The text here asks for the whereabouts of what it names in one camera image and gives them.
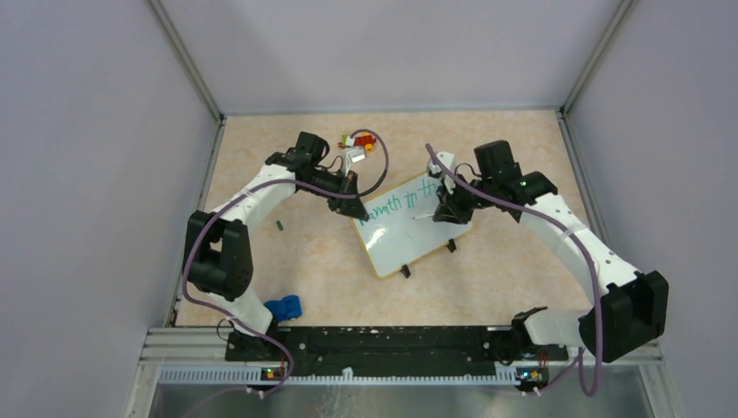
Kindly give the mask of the yellow framed whiteboard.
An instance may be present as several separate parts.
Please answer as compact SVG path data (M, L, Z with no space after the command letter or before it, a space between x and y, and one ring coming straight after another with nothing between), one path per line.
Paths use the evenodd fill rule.
M364 205L368 221L353 221L359 241L372 264L375 275L384 279L400 272L424 256L446 248L473 229L473 224L455 225L416 219L416 215L434 214L439 205L437 179L421 173L370 199Z

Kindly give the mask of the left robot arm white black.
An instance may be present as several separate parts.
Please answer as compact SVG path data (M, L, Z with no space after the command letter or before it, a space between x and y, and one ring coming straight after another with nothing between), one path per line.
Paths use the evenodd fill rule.
M338 169L324 166L327 141L302 131L295 146L274 152L239 193L211 212L195 211L187 221L182 293L193 301L189 286L205 293L197 303L224 314L247 335L246 349L259 360L278 352L279 337L268 328L273 315L252 289L254 263L250 234L284 200L306 191L326 199L337 214L367 220L369 214L352 169L366 159L362 146L345 148Z

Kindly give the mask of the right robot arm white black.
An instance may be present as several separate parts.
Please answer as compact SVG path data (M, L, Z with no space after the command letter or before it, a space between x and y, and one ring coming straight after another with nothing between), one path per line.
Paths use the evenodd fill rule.
M612 251L569 208L541 172L524 173L511 146L496 140L474 149L474 179L456 172L452 154L431 146L426 171L439 180L433 221L466 225L481 209L509 213L536 234L578 280L591 306L560 310L535 307L512 320L510 346L532 359L545 346L582 347L611 363L665 331L669 284L657 271L644 273Z

